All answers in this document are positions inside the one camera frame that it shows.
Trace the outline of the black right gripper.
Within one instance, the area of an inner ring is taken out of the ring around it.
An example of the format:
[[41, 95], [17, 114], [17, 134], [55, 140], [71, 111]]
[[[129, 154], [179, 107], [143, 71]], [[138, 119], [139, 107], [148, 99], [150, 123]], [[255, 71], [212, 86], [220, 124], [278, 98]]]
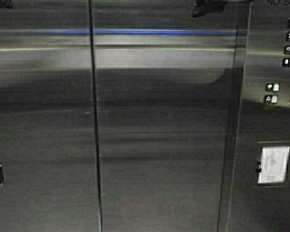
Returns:
[[221, 13], [227, 4], [246, 4], [251, 0], [196, 0], [191, 10], [192, 17], [200, 17], [209, 13]]

